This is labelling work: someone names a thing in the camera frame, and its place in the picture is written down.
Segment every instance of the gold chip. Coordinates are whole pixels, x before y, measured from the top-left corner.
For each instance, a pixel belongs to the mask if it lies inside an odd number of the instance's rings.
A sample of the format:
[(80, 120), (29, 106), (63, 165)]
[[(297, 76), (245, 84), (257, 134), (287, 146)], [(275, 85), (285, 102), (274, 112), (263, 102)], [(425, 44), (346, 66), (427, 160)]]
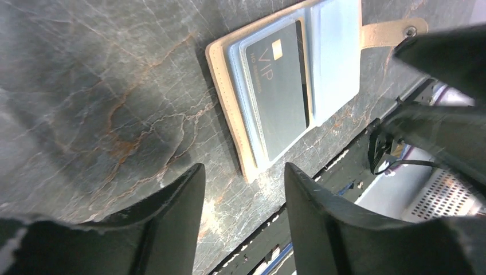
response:
[(273, 60), (277, 60), (284, 55), (282, 53), (282, 43), (280, 42), (280, 39), (272, 43), (272, 50), (273, 50)]

